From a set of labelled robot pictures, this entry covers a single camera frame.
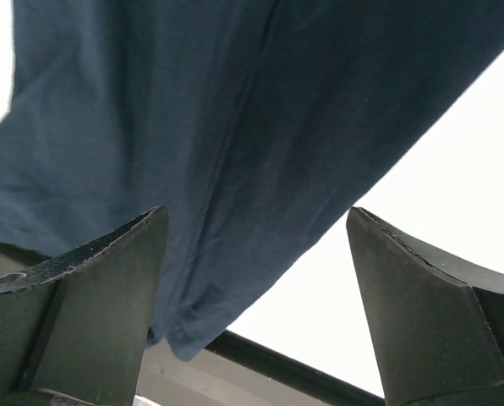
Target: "garment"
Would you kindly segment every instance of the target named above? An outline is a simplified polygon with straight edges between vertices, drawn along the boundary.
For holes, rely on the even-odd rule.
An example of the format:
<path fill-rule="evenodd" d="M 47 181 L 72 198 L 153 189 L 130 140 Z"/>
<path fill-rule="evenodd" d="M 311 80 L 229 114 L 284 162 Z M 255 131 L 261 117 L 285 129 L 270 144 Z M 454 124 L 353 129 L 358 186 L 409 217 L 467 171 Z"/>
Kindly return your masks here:
<path fill-rule="evenodd" d="M 504 0 L 17 0 L 14 41 L 0 241 L 166 206 L 148 341 L 190 359 L 504 48 Z"/>

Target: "clothing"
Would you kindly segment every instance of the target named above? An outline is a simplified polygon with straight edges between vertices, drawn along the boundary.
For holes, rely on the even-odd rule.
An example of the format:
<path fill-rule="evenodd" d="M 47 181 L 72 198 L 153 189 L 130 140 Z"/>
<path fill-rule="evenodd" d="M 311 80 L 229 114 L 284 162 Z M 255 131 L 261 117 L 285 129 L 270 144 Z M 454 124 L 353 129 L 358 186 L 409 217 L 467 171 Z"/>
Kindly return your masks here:
<path fill-rule="evenodd" d="M 166 206 L 149 343 L 189 359 L 504 48 L 504 0 L 16 0 L 14 40 L 0 241 Z"/>

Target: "navy fabric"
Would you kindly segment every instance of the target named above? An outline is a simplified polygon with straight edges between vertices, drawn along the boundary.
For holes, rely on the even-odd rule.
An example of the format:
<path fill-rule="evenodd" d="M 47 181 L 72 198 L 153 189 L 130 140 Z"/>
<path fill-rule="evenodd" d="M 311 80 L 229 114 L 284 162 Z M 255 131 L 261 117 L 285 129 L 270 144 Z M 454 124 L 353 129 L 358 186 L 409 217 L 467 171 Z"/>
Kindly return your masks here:
<path fill-rule="evenodd" d="M 14 38 L 0 241 L 166 206 L 149 343 L 189 359 L 504 48 L 504 0 L 16 0 Z"/>

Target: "black strip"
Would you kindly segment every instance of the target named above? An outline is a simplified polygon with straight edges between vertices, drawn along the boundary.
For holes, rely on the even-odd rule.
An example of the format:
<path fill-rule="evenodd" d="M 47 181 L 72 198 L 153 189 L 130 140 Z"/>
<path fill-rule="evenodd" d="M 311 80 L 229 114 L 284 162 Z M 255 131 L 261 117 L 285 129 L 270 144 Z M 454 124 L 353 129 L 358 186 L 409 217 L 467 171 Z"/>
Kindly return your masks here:
<path fill-rule="evenodd" d="M 231 332 L 224 332 L 206 349 L 332 406 L 385 405 L 384 399 L 372 393 Z"/>

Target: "white surface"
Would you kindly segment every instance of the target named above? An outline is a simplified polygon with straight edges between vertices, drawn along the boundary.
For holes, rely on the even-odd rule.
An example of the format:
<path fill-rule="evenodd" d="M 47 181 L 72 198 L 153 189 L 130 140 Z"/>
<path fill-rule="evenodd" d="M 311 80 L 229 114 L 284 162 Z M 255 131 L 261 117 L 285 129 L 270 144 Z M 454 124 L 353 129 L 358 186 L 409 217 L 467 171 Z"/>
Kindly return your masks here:
<path fill-rule="evenodd" d="M 0 2 L 0 119 L 12 69 L 10 7 Z M 504 272 L 504 53 L 358 205 Z M 382 394 L 344 222 L 231 328 Z"/>

